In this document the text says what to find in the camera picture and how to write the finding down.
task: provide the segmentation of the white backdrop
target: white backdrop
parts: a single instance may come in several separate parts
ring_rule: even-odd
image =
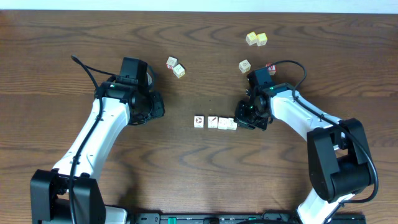
[[[0,9],[398,14],[398,0],[0,0]]]

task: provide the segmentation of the wooden table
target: wooden table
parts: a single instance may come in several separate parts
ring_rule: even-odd
[[[341,211],[368,223],[398,219],[398,16],[174,12],[3,11],[0,13],[0,222],[29,223],[29,181],[50,170],[85,123],[93,84],[70,60],[118,73],[137,57],[159,73],[166,115],[124,128],[99,187],[107,204],[164,213],[296,208],[311,189],[307,145],[275,121],[265,132],[193,128],[195,114],[233,116],[252,68],[291,59],[308,78],[300,92],[322,110],[355,117],[380,175],[375,200]],[[247,33],[266,32],[264,47]],[[173,55],[186,67],[167,70]],[[299,81],[280,65],[276,82]],[[107,77],[96,74],[101,82]],[[365,198],[368,187],[357,198]]]

